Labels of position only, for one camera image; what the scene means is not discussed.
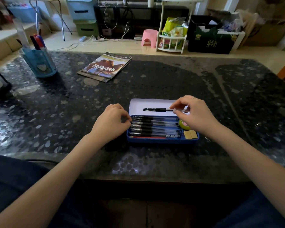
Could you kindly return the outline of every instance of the blue pen holder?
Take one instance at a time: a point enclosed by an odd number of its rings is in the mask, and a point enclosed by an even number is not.
[[[57,68],[46,48],[42,50],[22,48],[19,53],[36,77],[50,77],[57,73]]]

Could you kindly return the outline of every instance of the blue pencil case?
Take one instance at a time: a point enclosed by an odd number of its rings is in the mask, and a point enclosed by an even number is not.
[[[46,48],[42,50],[22,48],[19,53],[36,77],[50,77],[57,73],[57,68]]]
[[[142,98],[133,98],[130,101],[129,107],[129,115],[133,116],[152,116],[152,117],[163,117],[169,121],[170,124],[178,124],[179,118],[173,112],[150,112],[143,111],[144,108],[169,108],[170,105],[175,100],[165,100],[165,99],[142,99]],[[175,127],[169,127],[169,125],[165,126],[165,130],[172,130]],[[137,143],[166,143],[166,144],[194,144],[199,140],[199,134],[196,132],[197,138],[186,139],[184,135],[184,130],[182,128],[177,128],[180,133],[180,137],[162,137],[162,138],[144,138],[144,137],[135,137],[131,133],[135,133],[133,128],[129,128],[127,130],[127,140],[129,142],[137,142]]]

